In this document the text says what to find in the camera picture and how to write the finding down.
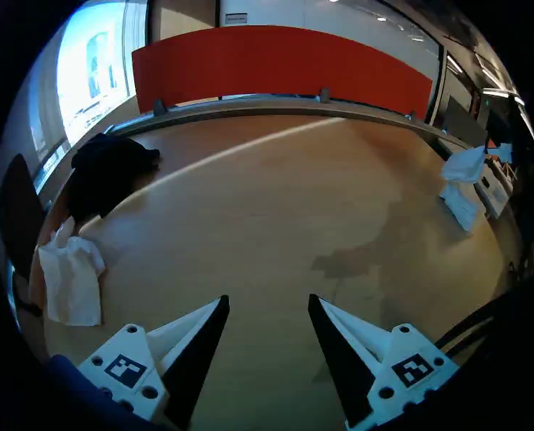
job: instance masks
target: chair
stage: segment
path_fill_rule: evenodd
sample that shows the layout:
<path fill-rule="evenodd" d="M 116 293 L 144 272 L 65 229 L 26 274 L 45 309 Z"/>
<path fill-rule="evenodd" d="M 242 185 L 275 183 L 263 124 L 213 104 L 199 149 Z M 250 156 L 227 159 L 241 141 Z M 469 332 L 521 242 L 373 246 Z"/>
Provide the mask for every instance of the chair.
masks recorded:
<path fill-rule="evenodd" d="M 16 274 L 27 282 L 44 219 L 45 212 L 34 189 L 28 165 L 18 154 L 8 166 L 0 187 L 0 234 Z M 18 295 L 15 278 L 12 289 L 18 307 L 37 317 L 42 315 L 38 306 L 25 302 Z"/>

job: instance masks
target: black jacket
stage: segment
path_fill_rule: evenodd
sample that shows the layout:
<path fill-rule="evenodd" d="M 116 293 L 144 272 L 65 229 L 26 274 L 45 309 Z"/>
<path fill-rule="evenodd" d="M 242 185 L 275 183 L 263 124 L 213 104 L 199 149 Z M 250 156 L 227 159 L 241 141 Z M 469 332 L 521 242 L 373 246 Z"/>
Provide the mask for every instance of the black jacket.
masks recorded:
<path fill-rule="evenodd" d="M 159 150 L 133 139 L 97 134 L 72 158 L 74 172 L 67 185 L 67 207 L 77 223 L 105 217 L 133 190 L 140 175 L 157 170 Z"/>

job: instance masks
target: red partition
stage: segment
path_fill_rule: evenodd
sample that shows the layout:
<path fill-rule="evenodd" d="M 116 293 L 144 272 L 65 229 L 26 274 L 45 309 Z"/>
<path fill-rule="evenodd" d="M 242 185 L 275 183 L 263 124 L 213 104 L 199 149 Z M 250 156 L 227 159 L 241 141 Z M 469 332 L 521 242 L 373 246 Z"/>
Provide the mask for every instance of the red partition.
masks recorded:
<path fill-rule="evenodd" d="M 141 112 L 244 93 L 319 94 L 424 119 L 431 80 L 400 60 L 333 34 L 280 26 L 200 30 L 134 51 Z"/>

